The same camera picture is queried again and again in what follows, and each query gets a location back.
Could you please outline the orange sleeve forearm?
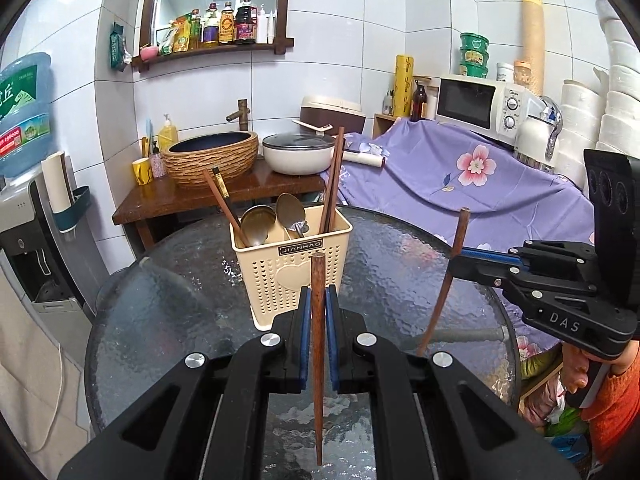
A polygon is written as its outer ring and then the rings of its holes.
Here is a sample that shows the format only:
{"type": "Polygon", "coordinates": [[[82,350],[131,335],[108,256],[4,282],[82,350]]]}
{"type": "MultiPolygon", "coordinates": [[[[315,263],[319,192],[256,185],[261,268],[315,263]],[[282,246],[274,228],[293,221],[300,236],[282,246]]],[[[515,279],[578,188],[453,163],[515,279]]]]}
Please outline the orange sleeve forearm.
{"type": "Polygon", "coordinates": [[[605,377],[596,400],[582,410],[596,459],[606,464],[639,413],[639,357],[621,375],[605,377]]]}

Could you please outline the person right hand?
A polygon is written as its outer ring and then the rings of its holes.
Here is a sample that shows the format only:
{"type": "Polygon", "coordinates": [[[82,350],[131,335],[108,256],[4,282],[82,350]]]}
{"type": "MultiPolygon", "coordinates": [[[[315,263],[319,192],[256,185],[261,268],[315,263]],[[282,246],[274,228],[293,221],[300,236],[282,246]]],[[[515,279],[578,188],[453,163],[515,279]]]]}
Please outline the person right hand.
{"type": "Polygon", "coordinates": [[[605,361],[571,344],[563,344],[563,368],[561,372],[563,386],[569,393],[576,393],[578,389],[585,388],[589,382],[588,370],[590,362],[608,364],[610,373],[613,376],[623,375],[636,359],[638,349],[639,341],[632,340],[617,359],[605,361]]]}

